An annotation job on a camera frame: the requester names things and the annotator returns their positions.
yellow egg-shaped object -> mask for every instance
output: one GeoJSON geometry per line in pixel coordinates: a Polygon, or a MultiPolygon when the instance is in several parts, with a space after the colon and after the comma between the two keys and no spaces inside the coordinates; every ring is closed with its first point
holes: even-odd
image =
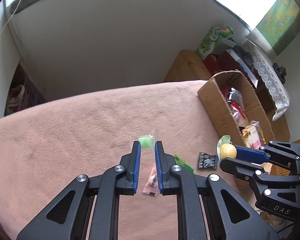
{"type": "Polygon", "coordinates": [[[221,145],[220,158],[222,160],[226,157],[230,157],[233,159],[235,159],[237,157],[237,149],[234,147],[233,144],[224,143],[223,145],[221,145]]]}

wall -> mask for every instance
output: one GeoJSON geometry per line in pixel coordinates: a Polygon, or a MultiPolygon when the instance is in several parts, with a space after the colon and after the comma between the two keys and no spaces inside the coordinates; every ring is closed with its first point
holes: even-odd
{"type": "MultiPolygon", "coordinates": [[[[0,3],[0,32],[6,21],[3,2],[0,3]]],[[[4,115],[5,104],[11,80],[20,60],[20,55],[6,26],[0,34],[0,118],[4,115]]]]}
{"type": "Polygon", "coordinates": [[[163,82],[212,26],[231,26],[238,42],[249,33],[213,0],[39,0],[13,25],[47,100],[163,82]]]}
{"type": "Polygon", "coordinates": [[[300,139],[300,36],[275,59],[287,69],[285,87],[290,95],[290,105],[285,116],[290,131],[290,141],[300,139]]]}

open cardboard box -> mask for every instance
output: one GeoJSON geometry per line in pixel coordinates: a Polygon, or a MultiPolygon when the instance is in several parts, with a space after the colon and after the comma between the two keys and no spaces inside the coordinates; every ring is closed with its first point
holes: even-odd
{"type": "Polygon", "coordinates": [[[266,141],[274,140],[274,135],[261,103],[250,82],[240,71],[223,71],[212,76],[198,91],[214,127],[220,137],[230,135],[233,144],[245,146],[231,110],[220,87],[228,85],[241,92],[244,110],[249,121],[260,122],[266,141]]]}

lace doily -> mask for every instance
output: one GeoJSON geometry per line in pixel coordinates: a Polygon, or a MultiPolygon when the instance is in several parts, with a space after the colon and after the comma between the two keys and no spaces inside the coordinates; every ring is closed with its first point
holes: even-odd
{"type": "Polygon", "coordinates": [[[256,70],[258,70],[260,77],[262,78],[273,101],[275,102],[276,111],[272,117],[272,120],[276,121],[281,115],[284,114],[289,106],[289,94],[272,68],[271,60],[267,58],[266,55],[263,55],[262,52],[250,41],[246,41],[242,47],[245,51],[251,53],[254,67],[256,70]]]}

pink surface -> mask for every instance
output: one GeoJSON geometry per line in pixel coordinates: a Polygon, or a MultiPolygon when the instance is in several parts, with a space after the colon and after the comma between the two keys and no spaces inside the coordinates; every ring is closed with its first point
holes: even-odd
{"type": "MultiPolygon", "coordinates": [[[[165,152],[196,167],[218,135],[197,91],[205,81],[163,83],[80,95],[0,119],[0,222],[19,231],[79,174],[102,174],[131,151],[132,137],[159,129],[165,152]]],[[[119,239],[177,239],[175,196],[143,195],[152,150],[142,150],[139,189],[122,196],[119,239]]],[[[208,175],[211,171],[196,171],[208,175]]],[[[233,177],[218,173],[236,190],[233,177]]]]}

